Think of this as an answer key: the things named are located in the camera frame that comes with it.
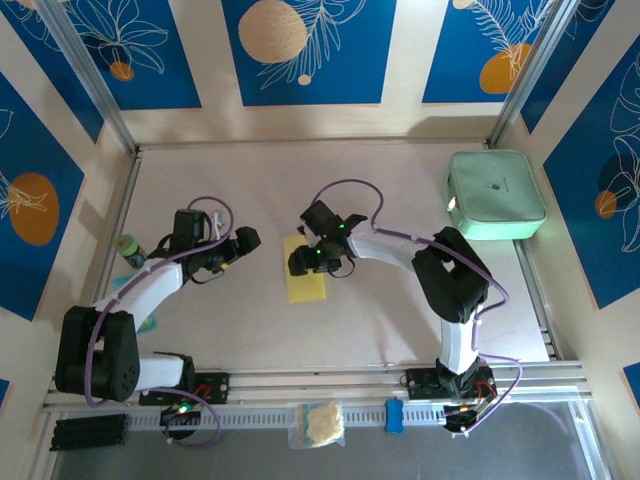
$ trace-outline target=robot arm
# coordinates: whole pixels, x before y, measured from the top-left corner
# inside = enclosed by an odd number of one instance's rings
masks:
[[[236,238],[227,238],[212,248],[204,240],[208,218],[200,210],[179,210],[174,217],[169,247],[159,246],[144,266],[120,289],[92,307],[72,307],[62,325],[55,383],[61,392],[84,394],[88,343],[98,320],[113,299],[116,307],[106,314],[99,339],[102,350],[93,355],[91,394],[125,401],[134,391],[180,386],[193,391],[195,369],[190,357],[174,353],[140,353],[136,332],[142,322],[171,294],[182,288],[200,269],[219,273],[260,245],[258,233],[238,228]],[[188,254],[194,249],[200,251]],[[179,259],[170,257],[185,253]]]
[[[486,300],[488,282],[469,267],[441,250],[376,233],[362,223],[366,217],[351,215],[342,220],[322,201],[302,215],[300,233],[309,246],[294,251],[288,266],[292,275],[308,271],[332,273],[341,267],[341,257],[353,261],[369,258],[395,265],[418,277],[431,308],[441,318],[442,349],[436,363],[440,383],[452,396],[459,396],[478,367],[473,345],[473,321]],[[454,228],[445,227],[436,241],[487,271],[473,249]]]

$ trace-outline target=yellow sponge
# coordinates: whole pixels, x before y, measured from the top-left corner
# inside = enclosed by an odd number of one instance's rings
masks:
[[[302,277],[292,277],[287,262],[293,251],[301,245],[307,245],[302,235],[286,237],[282,240],[284,248],[284,276],[287,282],[289,303],[313,302],[324,300],[327,292],[324,288],[324,276],[321,273],[308,273]]]

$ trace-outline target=gray floor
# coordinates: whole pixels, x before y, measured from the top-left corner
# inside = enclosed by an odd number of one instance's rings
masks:
[[[589,478],[566,406],[549,413],[506,405],[469,439],[441,427],[400,436],[373,428],[346,432],[346,446],[290,450],[285,430],[223,432],[206,450],[167,445],[160,432],[136,432],[126,446],[61,453],[56,480],[357,480]]]

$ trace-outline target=mint green case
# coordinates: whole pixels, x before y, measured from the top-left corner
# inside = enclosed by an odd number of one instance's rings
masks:
[[[514,150],[456,153],[447,196],[453,224],[470,240],[529,238],[547,219],[529,160]]]

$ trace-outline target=blue clip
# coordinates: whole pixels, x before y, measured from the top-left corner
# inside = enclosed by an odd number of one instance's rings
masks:
[[[385,402],[387,409],[387,424],[384,429],[387,433],[400,434],[404,432],[404,425],[402,425],[402,406],[404,402],[397,398],[390,398]]]

